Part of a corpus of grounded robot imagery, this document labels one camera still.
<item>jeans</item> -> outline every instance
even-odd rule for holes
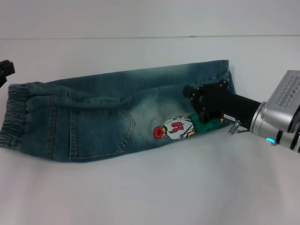
[[[157,148],[194,134],[184,86],[221,79],[234,92],[227,60],[13,84],[0,147],[61,162]]]

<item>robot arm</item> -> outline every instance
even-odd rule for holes
[[[256,102],[235,95],[223,80],[202,84],[198,88],[186,86],[184,96],[199,115],[199,120],[219,117],[233,122],[229,134],[244,127],[265,138],[272,145],[280,144],[300,152],[300,71],[289,70],[267,102]]]

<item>white table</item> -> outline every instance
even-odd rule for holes
[[[132,8],[117,0],[114,4],[125,4],[117,12],[126,15],[124,20],[127,22],[119,24],[122,19],[113,20],[114,17],[107,13],[111,21],[106,27],[101,20],[98,30],[92,17],[100,20],[103,15],[97,14],[91,6],[79,15],[86,19],[84,24],[76,26],[69,21],[75,19],[76,12],[81,12],[85,6],[79,2],[76,1],[73,8],[67,7],[70,2],[61,2],[61,14],[58,12],[60,7],[50,3],[47,7],[38,5],[43,13],[19,13],[19,20],[13,20],[18,23],[16,27],[10,27],[11,30],[2,22],[4,15],[10,18],[8,12],[12,5],[7,1],[6,10],[2,8],[6,13],[0,13],[0,27],[10,32],[0,34],[0,61],[14,62],[16,74],[10,76],[8,83],[0,89],[0,122],[4,119],[10,83],[48,82],[136,68],[229,59],[237,93],[264,101],[288,69],[300,70],[299,36],[177,38],[193,34],[299,34],[299,17],[295,14],[298,1],[289,1],[290,10],[275,1],[276,4],[267,10],[266,20],[257,21],[252,20],[253,14],[237,11],[240,8],[237,1],[232,2],[236,8],[225,7],[221,1],[221,5],[218,1],[212,1],[212,5],[207,1],[209,10],[202,9],[206,12],[203,14],[198,14],[191,6],[188,10],[183,8],[180,18],[184,22],[177,26],[172,21],[182,21],[176,17],[182,6],[178,1],[170,7],[168,17],[165,11],[171,3],[166,0],[161,7],[156,2],[153,7],[143,3],[142,8]],[[268,2],[255,4],[265,6]],[[109,12],[114,12],[110,1],[103,1],[103,4],[108,4]],[[262,8],[252,3],[244,4],[263,18]],[[16,10],[33,10],[29,5],[24,8]],[[224,12],[229,9],[230,16],[226,17]],[[264,32],[263,26],[272,24],[273,10],[281,10],[277,13],[280,22]],[[134,29],[140,12],[146,11],[147,15],[155,13],[164,24],[155,26],[160,20],[152,20],[150,26],[146,20],[149,29]],[[209,12],[220,17],[213,17]],[[55,27],[57,17],[45,19],[48,15],[64,16],[64,20]],[[92,23],[89,29],[83,26],[88,21]],[[285,22],[290,22],[289,26],[284,26]],[[176,37],[120,39],[133,36]],[[264,139],[249,133],[231,137],[227,130],[155,150],[85,164],[56,163],[0,149],[0,225],[299,224],[300,154],[281,146],[272,147]]]

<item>back pocket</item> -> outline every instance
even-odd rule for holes
[[[70,159],[125,152],[134,120],[120,109],[72,109]]]

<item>elastic cuff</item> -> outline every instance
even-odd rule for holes
[[[6,113],[0,131],[0,147],[15,149],[16,142],[23,133],[29,96],[30,83],[9,86]]]

